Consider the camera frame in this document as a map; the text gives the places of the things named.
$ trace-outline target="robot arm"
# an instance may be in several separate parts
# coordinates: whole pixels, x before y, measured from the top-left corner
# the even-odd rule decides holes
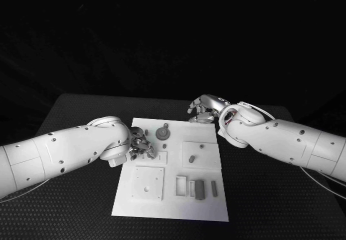
[[[121,119],[102,117],[17,143],[0,146],[0,199],[20,189],[58,177],[99,157],[111,167],[154,149],[138,127],[127,128]]]
[[[218,134],[238,148],[248,145],[274,159],[346,181],[346,138],[280,119],[265,121],[249,104],[231,104],[222,98],[202,95],[187,112],[197,108],[192,123],[210,123],[219,117]]]

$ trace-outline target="textured black surface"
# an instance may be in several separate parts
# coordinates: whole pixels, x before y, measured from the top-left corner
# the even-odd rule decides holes
[[[105,116],[120,117],[128,127],[133,118],[186,121],[189,104],[63,94],[36,136]],[[259,107],[277,119],[293,120],[284,107]],[[346,239],[346,217],[334,196],[300,168],[251,147],[233,147],[219,136],[218,144],[229,222],[111,216],[121,166],[111,168],[98,159],[0,204],[0,239]]]

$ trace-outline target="dark backdrop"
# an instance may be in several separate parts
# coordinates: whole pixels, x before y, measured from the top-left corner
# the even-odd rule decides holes
[[[342,9],[319,0],[1,5],[0,144],[33,137],[62,93],[213,94],[285,106],[295,122],[346,137]]]

